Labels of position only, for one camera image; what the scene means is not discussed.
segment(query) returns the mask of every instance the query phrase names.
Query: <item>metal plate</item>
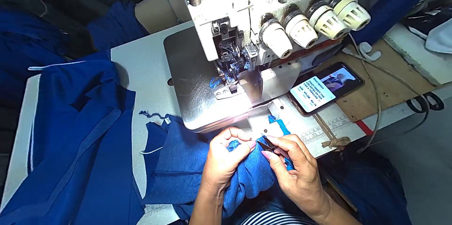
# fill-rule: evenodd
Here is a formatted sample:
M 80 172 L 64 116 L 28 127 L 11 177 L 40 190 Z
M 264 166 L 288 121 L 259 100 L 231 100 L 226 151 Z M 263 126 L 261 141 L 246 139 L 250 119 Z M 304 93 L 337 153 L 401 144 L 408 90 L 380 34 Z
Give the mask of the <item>metal plate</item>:
M 209 87 L 210 80 L 218 74 L 214 63 L 206 60 L 194 27 L 168 36 L 163 44 L 182 119 L 188 129 L 205 131 L 251 109 L 246 93 L 227 99 L 215 98 L 223 84 Z

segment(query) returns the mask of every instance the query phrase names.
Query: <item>wooden board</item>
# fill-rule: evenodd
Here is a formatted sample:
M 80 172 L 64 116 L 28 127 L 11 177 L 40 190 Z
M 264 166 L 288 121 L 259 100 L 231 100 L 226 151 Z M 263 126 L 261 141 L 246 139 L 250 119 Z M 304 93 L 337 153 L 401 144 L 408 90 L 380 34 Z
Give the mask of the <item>wooden board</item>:
M 348 48 L 352 51 L 355 51 L 355 49 L 353 49 L 351 46 L 349 46 Z M 372 52 L 378 50 L 381 51 L 382 55 L 377 61 L 374 62 L 376 65 L 395 73 L 420 93 L 426 93 L 435 89 L 433 85 L 431 85 L 425 78 L 423 78 L 421 74 L 419 74 L 412 66 L 405 62 L 404 59 L 385 41 L 379 40 L 374 44 Z M 316 70 L 316 72 L 330 66 L 337 61 L 345 62 L 365 81 L 364 86 L 338 99 L 336 101 L 338 106 L 352 122 L 356 122 L 375 114 L 377 112 L 375 91 L 369 79 L 369 76 L 366 74 L 364 67 L 359 59 L 353 58 L 350 55 L 340 52 L 336 56 L 325 61 Z M 409 90 L 403 84 L 388 76 L 387 74 L 381 72 L 380 70 L 372 67 L 371 65 L 368 65 L 367 68 L 370 75 L 376 82 L 376 88 L 380 97 L 382 110 L 405 102 L 417 96 L 417 94 Z

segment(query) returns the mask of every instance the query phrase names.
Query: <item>phone screen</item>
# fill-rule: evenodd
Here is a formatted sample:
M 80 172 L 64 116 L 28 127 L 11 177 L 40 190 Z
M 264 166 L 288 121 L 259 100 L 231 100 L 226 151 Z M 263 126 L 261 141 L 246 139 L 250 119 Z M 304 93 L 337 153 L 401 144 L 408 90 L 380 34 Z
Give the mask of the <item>phone screen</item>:
M 345 63 L 338 62 L 296 85 L 290 93 L 309 113 L 363 84 L 364 81 Z
M 290 89 L 290 93 L 306 112 L 312 112 L 314 109 L 336 98 L 333 92 L 318 77 L 304 81 Z

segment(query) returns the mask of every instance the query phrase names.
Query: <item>forearm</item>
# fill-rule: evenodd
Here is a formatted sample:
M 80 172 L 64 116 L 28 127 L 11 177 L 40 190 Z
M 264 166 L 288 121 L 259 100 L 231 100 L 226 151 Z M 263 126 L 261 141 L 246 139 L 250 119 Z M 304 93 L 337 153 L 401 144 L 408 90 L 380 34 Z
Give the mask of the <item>forearm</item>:
M 318 216 L 310 216 L 319 225 L 361 225 L 351 214 L 338 205 L 330 196 L 327 196 L 329 205 L 327 212 Z
M 203 184 L 199 187 L 198 196 L 190 219 L 190 225 L 222 223 L 224 191 Z

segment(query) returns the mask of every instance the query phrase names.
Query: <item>thread snips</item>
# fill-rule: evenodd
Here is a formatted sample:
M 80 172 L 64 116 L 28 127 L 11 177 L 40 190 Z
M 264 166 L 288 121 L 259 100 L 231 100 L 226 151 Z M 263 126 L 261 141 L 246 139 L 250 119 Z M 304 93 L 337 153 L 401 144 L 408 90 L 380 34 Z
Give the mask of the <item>thread snips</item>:
M 261 141 L 256 141 L 260 147 L 262 147 L 262 149 L 264 151 L 268 151 L 268 152 L 272 152 L 275 153 L 275 151 L 278 151 L 282 156 L 284 156 L 284 164 L 286 164 L 286 168 L 287 170 L 294 170 L 294 166 L 292 163 L 292 160 L 289 157 L 289 154 L 282 150 L 280 147 L 275 146 L 271 141 L 268 140 L 268 138 L 266 138 L 265 136 L 262 136 L 263 140 L 265 140 L 267 142 L 267 144 L 264 144 Z

